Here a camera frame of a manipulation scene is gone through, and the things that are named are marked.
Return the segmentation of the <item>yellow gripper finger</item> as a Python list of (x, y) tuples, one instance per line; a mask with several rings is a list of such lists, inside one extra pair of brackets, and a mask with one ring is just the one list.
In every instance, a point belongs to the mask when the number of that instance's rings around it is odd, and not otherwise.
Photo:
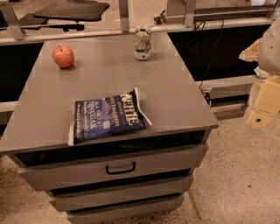
[(264, 129), (280, 112), (280, 76), (272, 76), (257, 84), (246, 125), (254, 130)]

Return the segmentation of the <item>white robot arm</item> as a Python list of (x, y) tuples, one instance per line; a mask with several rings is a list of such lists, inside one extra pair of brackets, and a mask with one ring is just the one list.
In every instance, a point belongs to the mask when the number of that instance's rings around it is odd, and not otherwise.
[(260, 130), (280, 111), (280, 17), (261, 38), (242, 52), (240, 58), (258, 61), (259, 69), (270, 75), (259, 85), (246, 121), (250, 128)]

